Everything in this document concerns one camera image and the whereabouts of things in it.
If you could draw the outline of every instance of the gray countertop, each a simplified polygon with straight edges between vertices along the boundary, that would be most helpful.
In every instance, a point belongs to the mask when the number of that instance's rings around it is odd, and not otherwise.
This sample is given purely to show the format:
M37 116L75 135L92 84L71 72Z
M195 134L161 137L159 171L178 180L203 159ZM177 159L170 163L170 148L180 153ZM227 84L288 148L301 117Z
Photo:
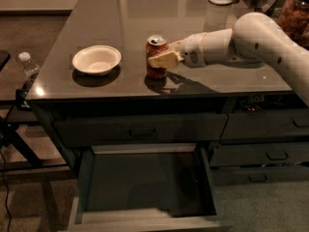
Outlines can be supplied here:
M160 34L168 42L193 33L232 27L249 9L236 0L214 6L208 0L78 0L52 47L27 100L170 98L291 92L269 66L211 65L169 70L165 81L146 77L146 40ZM80 49L105 44L122 53L108 76L80 75L71 64Z

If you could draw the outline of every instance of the closed drawer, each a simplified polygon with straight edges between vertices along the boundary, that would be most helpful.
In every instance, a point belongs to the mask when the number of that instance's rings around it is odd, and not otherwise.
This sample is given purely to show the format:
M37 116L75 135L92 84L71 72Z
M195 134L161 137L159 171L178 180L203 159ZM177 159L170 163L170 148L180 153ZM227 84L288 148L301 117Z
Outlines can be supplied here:
M308 142L220 145L213 149L211 167L295 165L309 161Z
M55 122L54 128L66 147L192 142L217 140L226 119L212 113L78 118Z
M217 169L211 172L215 185L308 181L309 167L279 166Z
M289 140L309 135L309 109L269 110L229 114L222 143Z
M216 212L204 150L193 144L111 147L84 152L69 231L230 229Z

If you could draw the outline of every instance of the jar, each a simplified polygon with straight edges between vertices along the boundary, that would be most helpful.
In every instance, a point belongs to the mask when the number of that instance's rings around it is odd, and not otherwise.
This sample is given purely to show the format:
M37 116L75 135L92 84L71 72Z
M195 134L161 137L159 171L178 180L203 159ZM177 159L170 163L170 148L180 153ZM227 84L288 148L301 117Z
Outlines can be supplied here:
M309 0L286 0L277 23L297 44L302 45L302 34L309 22Z

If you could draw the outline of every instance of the white bowl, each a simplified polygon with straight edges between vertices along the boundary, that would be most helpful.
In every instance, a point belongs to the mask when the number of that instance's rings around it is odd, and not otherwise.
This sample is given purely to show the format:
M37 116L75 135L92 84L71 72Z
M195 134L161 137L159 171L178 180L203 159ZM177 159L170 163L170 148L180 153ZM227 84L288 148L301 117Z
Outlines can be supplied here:
M108 45L94 45L78 51L72 59L73 66L82 73L105 75L121 60L120 52Z

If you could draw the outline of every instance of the clear bottle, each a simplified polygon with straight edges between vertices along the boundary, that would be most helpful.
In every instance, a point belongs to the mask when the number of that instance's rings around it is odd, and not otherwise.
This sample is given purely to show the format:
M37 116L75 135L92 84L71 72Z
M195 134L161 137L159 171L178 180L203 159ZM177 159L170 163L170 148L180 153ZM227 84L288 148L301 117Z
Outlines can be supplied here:
M33 83L35 82L41 67L33 61L28 52L21 52L18 55L18 58L23 65L25 88L29 91Z
M302 45L302 35L309 22L309 0L286 0L277 23L297 44Z

